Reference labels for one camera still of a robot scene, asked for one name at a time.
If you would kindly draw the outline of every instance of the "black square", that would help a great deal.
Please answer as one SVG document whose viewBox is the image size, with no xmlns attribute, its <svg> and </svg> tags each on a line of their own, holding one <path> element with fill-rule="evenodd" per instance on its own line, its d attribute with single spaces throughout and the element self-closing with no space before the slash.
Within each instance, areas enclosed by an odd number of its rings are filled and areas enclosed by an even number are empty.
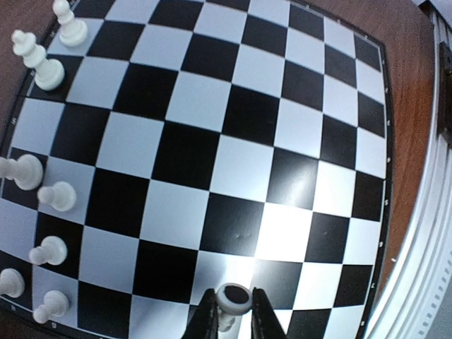
<svg viewBox="0 0 452 339">
<path fill-rule="evenodd" d="M 94 166 L 109 110 L 66 103 L 50 155 Z"/>
<path fill-rule="evenodd" d="M 318 167 L 317 159 L 275 148 L 267 202 L 311 210 Z"/>
<path fill-rule="evenodd" d="M 377 71 L 380 71 L 380 54 L 379 49 L 368 41 L 355 35 L 355 53 L 356 59 L 374 67 Z"/>
<path fill-rule="evenodd" d="M 248 16 L 242 44 L 285 56 L 287 28 L 255 16 Z"/>
<path fill-rule="evenodd" d="M 47 56 L 48 59 L 57 59 L 63 64 L 64 67 L 64 79 L 60 86 L 54 90 L 42 90 L 35 84 L 30 92 L 30 97 L 35 99 L 52 100 L 58 102 L 64 102 L 71 89 L 72 82 L 76 77 L 78 68 L 83 60 L 82 56 L 66 56 L 66 55 L 51 55 Z"/>
<path fill-rule="evenodd" d="M 231 81 L 238 53 L 238 44 L 194 34 L 182 70 Z"/>
<path fill-rule="evenodd" d="M 278 98 L 232 85 L 222 132 L 272 146 L 278 108 Z"/>
<path fill-rule="evenodd" d="M 384 180 L 356 172 L 352 217 L 380 221 Z"/>
<path fill-rule="evenodd" d="M 330 309 L 293 311 L 287 339 L 323 339 L 330 313 Z"/>
<path fill-rule="evenodd" d="M 140 240 L 133 293 L 189 303 L 198 252 Z"/>
<path fill-rule="evenodd" d="M 68 277 L 78 279 L 78 264 L 80 263 L 82 234 L 82 225 L 58 219 L 44 213 L 38 213 L 35 246 L 40 246 L 45 237 L 52 235 L 63 239 L 68 248 L 68 256 L 62 264 L 57 266 L 44 264 L 42 267 Z"/>
<path fill-rule="evenodd" d="M 323 75 L 286 60 L 282 97 L 321 111 Z"/>
<path fill-rule="evenodd" d="M 163 120 L 176 79 L 176 71 L 129 64 L 113 110 Z"/>
<path fill-rule="evenodd" d="M 314 213 L 304 261 L 342 263 L 349 221 L 348 218 Z"/>
<path fill-rule="evenodd" d="M 208 190 L 220 135 L 167 121 L 153 170 L 153 179 Z"/>
<path fill-rule="evenodd" d="M 384 138 L 384 106 L 358 92 L 358 126 Z"/>
<path fill-rule="evenodd" d="M 90 57 L 129 60 L 144 25 L 105 21 L 88 51 Z"/>
<path fill-rule="evenodd" d="M 356 60 L 325 45 L 325 74 L 356 88 Z"/>
<path fill-rule="evenodd" d="M 363 305 L 371 273 L 372 266 L 344 265 L 334 307 Z"/>
<path fill-rule="evenodd" d="M 78 282 L 78 327 L 115 338 L 129 336 L 132 296 Z"/>
<path fill-rule="evenodd" d="M 263 203 L 211 193 L 200 249 L 253 256 L 261 227 Z"/>
<path fill-rule="evenodd" d="M 323 18 L 300 6 L 290 5 L 289 26 L 323 40 Z"/>
<path fill-rule="evenodd" d="M 18 148 L 12 148 L 9 158 L 17 160 L 24 154 L 31 154 L 37 157 L 37 159 L 41 162 L 42 168 L 45 173 L 45 167 L 47 164 L 46 156 L 33 152 L 24 151 Z M 33 210 L 37 210 L 37 207 L 39 205 L 39 201 L 37 199 L 37 190 L 40 188 L 40 186 L 41 185 L 39 185 L 35 189 L 32 189 L 31 191 L 24 191 L 23 189 L 19 189 L 19 187 L 13 180 L 5 179 L 3 193 L 1 197 L 6 200 L 12 201 L 13 203 L 17 203 L 19 205 L 31 208 Z"/>
<path fill-rule="evenodd" d="M 86 224 L 138 238 L 149 180 L 97 168 Z"/>
<path fill-rule="evenodd" d="M 323 116 L 320 158 L 352 170 L 356 163 L 357 129 L 345 122 Z"/>
<path fill-rule="evenodd" d="M 247 12 L 250 0 L 207 0 L 207 2 Z"/>
<path fill-rule="evenodd" d="M 256 259 L 251 288 L 265 290 L 273 309 L 292 309 L 301 272 L 302 263 Z"/>
<path fill-rule="evenodd" d="M 22 278 L 25 282 L 25 290 L 19 298 L 11 298 L 8 297 L 7 295 L 2 295 L 2 297 L 7 300 L 11 300 L 12 302 L 19 304 L 22 307 L 25 307 L 26 309 L 31 310 L 33 308 L 32 264 L 22 259 L 16 258 L 15 256 L 11 256 L 3 251 L 0 251 L 0 271 L 4 270 L 5 268 L 14 268 L 22 275 Z"/>
<path fill-rule="evenodd" d="M 203 4 L 193 1 L 159 1 L 149 23 L 162 26 L 193 30 Z"/>
<path fill-rule="evenodd" d="M 78 18 L 99 18 L 107 16 L 115 0 L 83 0 L 73 10 Z"/>
</svg>

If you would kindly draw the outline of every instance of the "wooden surface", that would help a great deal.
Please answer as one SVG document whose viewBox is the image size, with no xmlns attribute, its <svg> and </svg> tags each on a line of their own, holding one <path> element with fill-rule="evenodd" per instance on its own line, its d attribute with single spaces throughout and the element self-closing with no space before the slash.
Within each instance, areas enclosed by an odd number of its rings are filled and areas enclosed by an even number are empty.
<svg viewBox="0 0 452 339">
<path fill-rule="evenodd" d="M 422 175 L 432 108 L 433 29 L 411 0 L 309 0 L 356 25 L 386 45 L 395 112 L 393 214 L 382 284 L 397 258 Z M 52 0 L 0 0 L 0 123 L 25 71 L 13 55 L 11 33 L 20 28 L 42 36 L 52 19 Z M 11 317 L 0 316 L 2 338 L 46 338 Z"/>
</svg>

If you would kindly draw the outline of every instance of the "white chess piece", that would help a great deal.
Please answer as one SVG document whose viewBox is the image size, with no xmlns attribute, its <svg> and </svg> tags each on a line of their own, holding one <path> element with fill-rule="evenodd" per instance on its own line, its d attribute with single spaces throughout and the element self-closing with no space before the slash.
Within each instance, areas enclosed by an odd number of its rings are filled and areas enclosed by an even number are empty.
<svg viewBox="0 0 452 339">
<path fill-rule="evenodd" d="M 66 0 L 55 0 L 53 5 L 55 15 L 61 24 L 59 39 L 67 47 L 82 44 L 88 36 L 88 27 L 85 21 L 75 19 L 73 11 Z"/>
<path fill-rule="evenodd" d="M 54 186 L 43 186 L 37 192 L 40 203 L 46 203 L 59 212 L 70 210 L 77 201 L 76 191 L 67 182 L 56 182 Z"/>
<path fill-rule="evenodd" d="M 0 157 L 0 178 L 14 180 L 25 191 L 38 187 L 43 174 L 41 162 L 34 155 L 22 155 L 17 161 Z"/>
<path fill-rule="evenodd" d="M 25 290 L 22 275 L 13 268 L 6 268 L 0 273 L 0 295 L 19 298 Z"/>
<path fill-rule="evenodd" d="M 48 291 L 44 296 L 44 304 L 33 312 L 37 323 L 46 323 L 53 316 L 63 316 L 69 310 L 69 300 L 60 291 Z"/>
<path fill-rule="evenodd" d="M 253 304 L 251 291 L 239 284 L 221 285 L 216 294 L 218 304 L 218 330 L 228 332 L 237 316 L 247 313 Z"/>
<path fill-rule="evenodd" d="M 33 265 L 60 265 L 68 256 L 68 248 L 64 241 L 58 237 L 50 236 L 44 238 L 41 246 L 32 249 L 28 255 Z"/>
<path fill-rule="evenodd" d="M 11 39 L 14 54 L 23 57 L 23 63 L 29 69 L 36 70 L 35 82 L 39 88 L 53 90 L 63 82 L 63 65 L 56 59 L 46 59 L 47 52 L 43 46 L 36 44 L 34 34 L 15 30 Z"/>
</svg>

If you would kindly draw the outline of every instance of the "chessboard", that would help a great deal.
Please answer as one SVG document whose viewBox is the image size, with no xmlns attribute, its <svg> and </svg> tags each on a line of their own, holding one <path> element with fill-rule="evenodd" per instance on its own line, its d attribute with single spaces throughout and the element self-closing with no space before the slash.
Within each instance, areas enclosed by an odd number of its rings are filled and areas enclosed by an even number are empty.
<svg viewBox="0 0 452 339">
<path fill-rule="evenodd" d="M 0 269 L 26 289 L 0 305 L 32 322 L 59 290 L 70 309 L 43 330 L 175 339 L 206 289 L 239 283 L 290 339 L 363 338 L 391 207 L 383 45 L 302 1 L 72 5 L 88 38 L 49 28 L 66 77 L 45 92 L 27 73 L 1 155 L 36 156 L 77 201 L 58 212 L 2 181 Z M 33 266 L 50 235 L 67 259 Z M 220 338 L 250 338 L 250 319 Z"/>
</svg>

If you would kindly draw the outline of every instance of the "white square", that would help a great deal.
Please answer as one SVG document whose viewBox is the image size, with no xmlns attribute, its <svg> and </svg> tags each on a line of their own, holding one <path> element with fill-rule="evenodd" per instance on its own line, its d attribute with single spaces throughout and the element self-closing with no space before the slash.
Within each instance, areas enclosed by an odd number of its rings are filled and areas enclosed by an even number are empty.
<svg viewBox="0 0 452 339">
<path fill-rule="evenodd" d="M 323 113 L 358 126 L 358 91 L 342 81 L 323 77 Z"/>
<path fill-rule="evenodd" d="M 276 318 L 278 319 L 282 330 L 287 334 L 287 330 L 289 329 L 290 319 L 292 318 L 292 310 L 291 309 L 275 309 L 274 310 Z M 252 313 L 248 312 L 242 317 L 242 321 L 240 322 L 240 330 L 238 339 L 250 339 L 251 338 L 251 318 Z"/>
<path fill-rule="evenodd" d="M 380 233 L 380 222 L 351 218 L 343 263 L 346 265 L 375 265 Z"/>
<path fill-rule="evenodd" d="M 225 283 L 251 288 L 253 274 L 252 257 L 199 251 L 190 304 L 198 305 L 208 288 L 217 291 Z"/>
<path fill-rule="evenodd" d="M 245 22 L 246 13 L 243 11 L 206 3 L 199 14 L 194 32 L 239 44 Z"/>
<path fill-rule="evenodd" d="M 133 51 L 131 62 L 178 71 L 192 34 L 187 30 L 147 25 Z"/>
<path fill-rule="evenodd" d="M 353 31 L 328 18 L 323 18 L 325 43 L 346 55 L 355 57 L 355 34 Z"/>
<path fill-rule="evenodd" d="M 273 149 L 221 136 L 210 191 L 254 201 L 267 197 Z"/>
<path fill-rule="evenodd" d="M 158 0 L 115 0 L 106 20 L 148 23 Z"/>
<path fill-rule="evenodd" d="M 304 261 L 311 228 L 312 211 L 266 203 L 256 247 L 256 258 Z"/>
<path fill-rule="evenodd" d="M 189 305 L 132 296 L 129 339 L 180 338 L 186 330 Z"/>
<path fill-rule="evenodd" d="M 314 212 L 351 217 L 356 173 L 320 161 L 317 172 Z"/>
<path fill-rule="evenodd" d="M 149 179 L 163 122 L 112 112 L 96 167 Z"/>
<path fill-rule="evenodd" d="M 338 291 L 342 265 L 304 263 L 294 309 L 330 309 Z"/>
<path fill-rule="evenodd" d="M 83 225 L 85 223 L 94 171 L 95 168 L 92 166 L 57 157 L 49 157 L 42 185 L 52 186 L 56 182 L 68 182 L 76 191 L 77 200 L 74 207 L 66 212 L 59 212 L 50 205 L 43 203 L 39 204 L 39 211 Z"/>
<path fill-rule="evenodd" d="M 386 140 L 358 128 L 355 168 L 382 179 L 386 178 Z"/>
<path fill-rule="evenodd" d="M 232 83 L 280 97 L 283 76 L 284 58 L 262 49 L 240 45 Z"/>
<path fill-rule="evenodd" d="M 363 312 L 364 306 L 332 309 L 323 339 L 355 339 Z"/>
<path fill-rule="evenodd" d="M 50 44 L 49 49 L 47 50 L 47 53 L 61 55 L 77 55 L 80 57 L 84 57 L 88 53 L 88 50 L 90 49 L 91 44 L 96 38 L 96 35 L 99 32 L 100 27 L 102 26 L 104 21 L 102 19 L 94 18 L 84 18 L 83 21 L 85 21 L 88 27 L 88 36 L 86 37 L 86 40 L 82 44 L 76 47 L 67 47 L 61 43 L 59 37 L 55 37 L 52 40 L 52 43 Z"/>
<path fill-rule="evenodd" d="M 127 61 L 86 56 L 66 100 L 111 109 L 128 65 Z"/>
<path fill-rule="evenodd" d="M 132 293 L 139 239 L 85 226 L 78 279 Z"/>
<path fill-rule="evenodd" d="M 325 72 L 325 44 L 299 30 L 289 28 L 287 31 L 285 57 L 317 73 Z"/>
<path fill-rule="evenodd" d="M 28 253 L 35 247 L 37 211 L 0 199 L 0 249 L 30 262 Z"/>
<path fill-rule="evenodd" d="M 356 60 L 357 89 L 368 97 L 385 104 L 383 73 Z"/>
<path fill-rule="evenodd" d="M 289 12 L 289 1 L 251 0 L 248 9 L 248 14 L 285 27 L 289 25 Z"/>
<path fill-rule="evenodd" d="M 231 83 L 179 72 L 166 120 L 221 132 Z"/>
<path fill-rule="evenodd" d="M 275 146 L 319 158 L 322 125 L 323 115 L 320 111 L 281 99 Z"/>
<path fill-rule="evenodd" d="M 152 180 L 140 238 L 199 249 L 208 199 L 208 191 Z"/>
<path fill-rule="evenodd" d="M 11 146 L 43 155 L 50 154 L 64 104 L 25 99 Z"/>
<path fill-rule="evenodd" d="M 63 316 L 53 316 L 50 320 L 77 328 L 78 281 L 39 266 L 33 266 L 32 279 L 33 309 L 42 305 L 48 291 L 60 291 L 68 297 L 70 307 Z"/>
</svg>

